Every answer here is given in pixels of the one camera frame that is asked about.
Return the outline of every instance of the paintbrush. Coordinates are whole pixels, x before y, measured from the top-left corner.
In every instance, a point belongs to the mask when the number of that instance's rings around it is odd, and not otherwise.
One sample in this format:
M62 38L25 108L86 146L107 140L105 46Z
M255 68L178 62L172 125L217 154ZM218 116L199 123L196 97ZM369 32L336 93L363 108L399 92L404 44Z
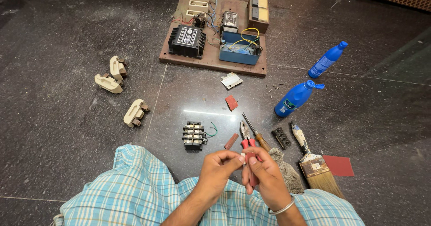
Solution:
M310 188L324 190L345 199L323 157L311 153L304 133L294 121L291 122L291 126L294 136L305 153L299 161L299 166L301 166Z

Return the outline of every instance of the blue checkered cloth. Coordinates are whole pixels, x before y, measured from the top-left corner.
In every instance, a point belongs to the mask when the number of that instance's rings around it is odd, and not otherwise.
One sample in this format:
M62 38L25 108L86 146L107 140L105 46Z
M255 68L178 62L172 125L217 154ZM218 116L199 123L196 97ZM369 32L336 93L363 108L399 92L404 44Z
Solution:
M54 217L56 226L159 225L190 194L198 177L175 184L168 167L141 146L127 144L116 150L114 167L84 185ZM295 204L309 226L363 226L347 201L325 191L310 189L296 195ZM220 199L203 215L205 225L277 225L260 193L247 195L231 180Z

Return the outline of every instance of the silver bangle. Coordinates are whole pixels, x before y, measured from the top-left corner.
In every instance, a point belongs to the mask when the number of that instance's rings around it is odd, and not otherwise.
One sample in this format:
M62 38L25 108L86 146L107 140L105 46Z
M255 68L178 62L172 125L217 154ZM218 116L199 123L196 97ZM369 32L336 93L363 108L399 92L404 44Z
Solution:
M293 196L291 196L292 197L292 201L286 206L286 207L284 207L283 209L280 209L280 210L278 210L277 212L271 212L271 209L268 207L268 214L269 215L272 215L272 216L275 216L275 215L277 215L277 214L280 214L280 213L282 213L282 212L284 212L284 211L286 211L287 209L289 209L290 207L292 207L292 205L294 204L294 202L295 202L295 197L293 197Z

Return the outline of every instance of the screwdriver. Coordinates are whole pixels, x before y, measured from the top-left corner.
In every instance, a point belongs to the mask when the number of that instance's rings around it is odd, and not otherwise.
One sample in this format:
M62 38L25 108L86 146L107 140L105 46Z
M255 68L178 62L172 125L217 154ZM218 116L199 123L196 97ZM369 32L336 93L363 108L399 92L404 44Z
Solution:
M247 121L247 123L249 124L251 130L254 133L254 136L256 137L257 141L259 141L260 146L265 149L267 152L269 152L271 150L271 147L269 146L269 144L267 143L267 141L265 141L265 139L263 139L262 134L260 134L258 131L256 131L253 127L253 125L250 123L250 120L247 118L247 116L245 115L245 113L243 113L243 116L245 118L245 120Z

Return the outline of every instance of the grey cloth rag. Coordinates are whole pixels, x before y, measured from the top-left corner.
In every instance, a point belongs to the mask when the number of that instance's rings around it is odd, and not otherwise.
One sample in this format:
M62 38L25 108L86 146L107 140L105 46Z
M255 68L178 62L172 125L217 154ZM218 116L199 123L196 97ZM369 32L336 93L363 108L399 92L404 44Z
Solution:
M269 151L272 159L278 164L281 175L283 176L284 184L289 189L290 193L304 193L304 187L301 183L301 177L294 168L283 161L284 154L278 148L272 148Z

